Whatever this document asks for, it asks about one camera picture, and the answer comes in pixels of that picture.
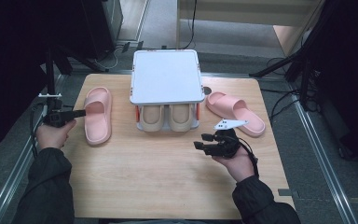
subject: person's right hand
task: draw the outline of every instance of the person's right hand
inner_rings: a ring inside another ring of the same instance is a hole
[[[71,131],[75,125],[76,120],[74,119],[67,122],[61,128],[55,128],[46,124],[39,126],[36,131],[36,139],[40,148],[55,147],[61,149],[68,138],[69,131]]]
[[[243,147],[240,147],[231,159],[215,156],[212,156],[212,159],[226,166],[228,172],[237,183],[249,176],[255,175],[254,167],[249,159],[248,152],[246,152]]]

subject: beige slipper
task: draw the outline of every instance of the beige slipper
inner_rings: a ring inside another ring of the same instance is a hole
[[[164,105],[141,107],[140,123],[145,132],[157,132],[164,124]]]
[[[192,105],[170,105],[169,124],[175,132],[187,132],[193,123]]]

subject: person's left hand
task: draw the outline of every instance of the person's left hand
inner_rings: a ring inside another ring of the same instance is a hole
[[[55,128],[46,124],[39,126],[36,131],[36,139],[40,148],[55,147],[61,149],[68,138],[69,131],[75,125],[76,120],[74,119],[67,122],[61,128]]]

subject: black jacket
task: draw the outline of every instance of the black jacket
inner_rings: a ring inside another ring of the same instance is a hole
[[[30,168],[12,223],[74,223],[71,168],[62,151],[43,149]],[[238,183],[232,197],[245,223],[300,223],[296,211],[287,203],[276,203],[269,187],[256,176]]]

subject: floor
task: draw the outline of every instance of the floor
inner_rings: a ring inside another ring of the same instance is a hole
[[[131,42],[136,46],[144,41],[144,48],[174,48],[175,3],[174,0],[122,0],[124,22],[120,43]],[[185,46],[190,39],[191,21],[181,21],[181,27],[180,44]],[[196,21],[194,39],[189,47],[199,53],[201,71],[207,76],[246,77],[246,74],[279,60],[271,59],[284,57],[272,27],[267,25]],[[117,51],[116,57],[112,55],[99,63],[106,65],[108,72],[128,72],[133,52],[134,49],[125,53]],[[63,100],[72,103],[84,77],[90,73],[87,67],[78,63],[73,63],[73,66],[76,71],[72,76],[57,79],[65,84]],[[288,85],[278,75],[283,72],[281,69],[259,79],[268,112],[282,97],[281,93],[269,90],[289,91],[296,87],[296,83],[295,86]],[[279,109],[296,97],[292,98],[281,101]],[[284,110],[272,124],[302,223],[358,223],[358,160],[344,161],[339,157],[337,142],[322,115],[303,113],[296,105]],[[22,154],[29,139],[28,126],[29,115],[24,113],[0,144],[0,192],[4,196],[7,194],[6,198],[0,197],[0,211],[5,211],[0,213],[0,223],[9,223],[21,190],[27,183],[26,178],[20,178],[18,183],[11,185],[8,180],[16,175],[25,176],[27,164],[32,159]],[[16,164],[18,158],[25,162]],[[76,223],[98,223],[98,220],[77,218]]]

